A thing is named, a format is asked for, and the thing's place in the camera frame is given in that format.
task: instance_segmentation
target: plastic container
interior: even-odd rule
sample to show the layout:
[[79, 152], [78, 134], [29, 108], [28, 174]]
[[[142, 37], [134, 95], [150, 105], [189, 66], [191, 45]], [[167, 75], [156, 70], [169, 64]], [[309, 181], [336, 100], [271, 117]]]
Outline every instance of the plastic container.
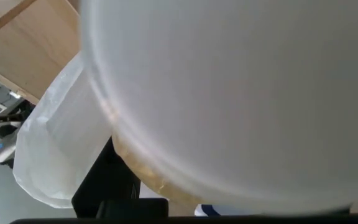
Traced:
[[213, 203], [358, 199], [358, 1], [83, 1], [93, 89], [144, 161]]

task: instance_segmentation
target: white plastic bag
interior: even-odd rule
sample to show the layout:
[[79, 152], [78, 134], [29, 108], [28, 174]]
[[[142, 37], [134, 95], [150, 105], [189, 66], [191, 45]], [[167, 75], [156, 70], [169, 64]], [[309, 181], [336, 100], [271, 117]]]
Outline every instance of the white plastic bag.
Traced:
[[110, 135], [79, 53], [19, 131], [13, 169], [17, 183], [52, 207], [72, 207], [72, 196]]

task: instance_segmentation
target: white plastic sheet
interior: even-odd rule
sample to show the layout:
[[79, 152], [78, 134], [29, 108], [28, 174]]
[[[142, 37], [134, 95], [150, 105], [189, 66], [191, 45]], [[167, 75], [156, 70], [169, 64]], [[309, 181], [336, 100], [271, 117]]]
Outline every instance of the white plastic sheet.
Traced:
[[78, 54], [19, 131], [13, 169], [17, 183], [52, 207], [72, 207], [72, 196], [110, 135]]

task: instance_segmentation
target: translucent lid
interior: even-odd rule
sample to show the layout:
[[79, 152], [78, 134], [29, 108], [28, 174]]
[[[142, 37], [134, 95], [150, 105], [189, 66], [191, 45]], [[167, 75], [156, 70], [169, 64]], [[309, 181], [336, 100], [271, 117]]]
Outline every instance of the translucent lid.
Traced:
[[94, 90], [151, 166], [215, 203], [358, 199], [358, 1], [83, 1]]

